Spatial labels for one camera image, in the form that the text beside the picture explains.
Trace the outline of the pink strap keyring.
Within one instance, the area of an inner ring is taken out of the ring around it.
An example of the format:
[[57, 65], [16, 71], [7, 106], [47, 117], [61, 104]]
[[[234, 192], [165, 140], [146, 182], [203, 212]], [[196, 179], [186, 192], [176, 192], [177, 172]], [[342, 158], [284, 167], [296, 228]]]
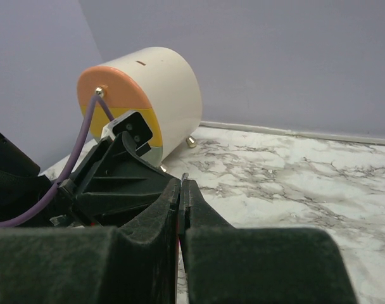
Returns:
[[180, 180], [180, 193], [179, 193], [179, 211], [178, 211], [178, 222], [177, 222], [177, 229], [178, 229], [178, 238], [179, 238], [179, 244], [180, 244], [180, 251], [183, 252], [184, 249], [184, 243], [185, 243], [185, 215], [184, 215], [184, 190], [183, 190], [183, 184], [188, 179], [189, 174], [183, 173], [181, 180]]

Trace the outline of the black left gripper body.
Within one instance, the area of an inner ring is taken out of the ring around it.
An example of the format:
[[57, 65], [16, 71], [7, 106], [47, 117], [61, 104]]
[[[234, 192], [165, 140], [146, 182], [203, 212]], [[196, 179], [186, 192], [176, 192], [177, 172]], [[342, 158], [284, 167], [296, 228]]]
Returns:
[[119, 226], [146, 209], [167, 186], [167, 173], [141, 158], [148, 149], [127, 131], [101, 140], [59, 184], [53, 225]]

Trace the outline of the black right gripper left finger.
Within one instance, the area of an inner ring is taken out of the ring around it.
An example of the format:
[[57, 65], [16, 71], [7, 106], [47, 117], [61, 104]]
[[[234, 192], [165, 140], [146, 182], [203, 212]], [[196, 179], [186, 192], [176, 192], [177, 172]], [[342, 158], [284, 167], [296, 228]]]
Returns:
[[121, 227], [0, 229], [0, 303], [174, 303], [179, 193]]

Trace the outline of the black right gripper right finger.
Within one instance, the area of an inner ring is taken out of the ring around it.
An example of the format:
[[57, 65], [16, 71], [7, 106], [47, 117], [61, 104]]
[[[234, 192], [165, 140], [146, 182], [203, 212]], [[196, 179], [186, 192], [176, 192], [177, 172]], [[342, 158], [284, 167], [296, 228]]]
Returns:
[[190, 303], [356, 303], [336, 242], [321, 229], [238, 229], [184, 190], [182, 256]]

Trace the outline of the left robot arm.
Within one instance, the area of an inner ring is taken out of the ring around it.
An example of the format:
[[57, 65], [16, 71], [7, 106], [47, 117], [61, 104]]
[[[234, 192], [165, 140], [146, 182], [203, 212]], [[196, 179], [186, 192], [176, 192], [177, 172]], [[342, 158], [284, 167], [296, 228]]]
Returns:
[[[173, 177], [141, 158], [143, 135], [125, 131], [95, 145], [48, 204], [20, 227], [51, 227], [67, 216], [82, 225], [121, 226], [152, 205]], [[0, 133], [0, 222], [29, 211], [53, 186], [39, 167]]]

